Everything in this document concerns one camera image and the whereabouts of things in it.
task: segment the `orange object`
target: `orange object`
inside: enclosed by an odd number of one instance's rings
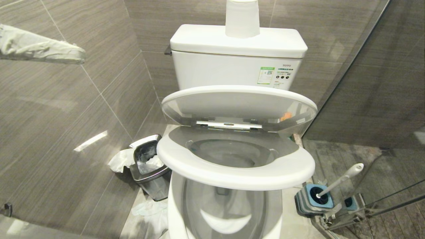
[[[287,119],[290,119],[290,118],[292,118],[292,113],[291,113],[291,112],[286,112],[286,113],[284,113],[284,114],[283,114],[283,116],[280,118],[280,119],[281,119],[280,121],[284,121],[284,120],[287,120]]]

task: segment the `toilet seat hinge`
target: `toilet seat hinge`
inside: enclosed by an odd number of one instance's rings
[[[209,121],[196,121],[196,125],[202,128],[233,129],[236,131],[258,131],[263,128],[262,125],[257,124],[234,124]]]

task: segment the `toilet tank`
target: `toilet tank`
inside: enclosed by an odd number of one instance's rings
[[[205,85],[256,85],[289,90],[307,45],[295,29],[260,28],[250,38],[225,26],[184,24],[170,40],[181,90]]]

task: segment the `toilet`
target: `toilet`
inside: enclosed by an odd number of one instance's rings
[[[170,40],[179,91],[162,101],[179,124],[157,145],[173,170],[171,239],[278,239],[282,189],[309,179],[312,156],[289,137],[317,114],[289,91],[307,46],[294,29],[229,37],[184,24]]]

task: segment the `wall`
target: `wall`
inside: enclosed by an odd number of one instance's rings
[[[165,127],[124,2],[0,0],[0,23],[88,56],[83,66],[0,60],[0,202],[24,221],[117,238],[138,188],[107,163]]]
[[[305,137],[384,148],[423,147],[424,1],[393,0]]]
[[[373,17],[380,0],[259,0],[260,26],[294,28],[309,50],[291,91],[316,103]],[[181,24],[224,25],[225,0],[125,0],[159,98],[178,90],[171,57],[163,55]]]

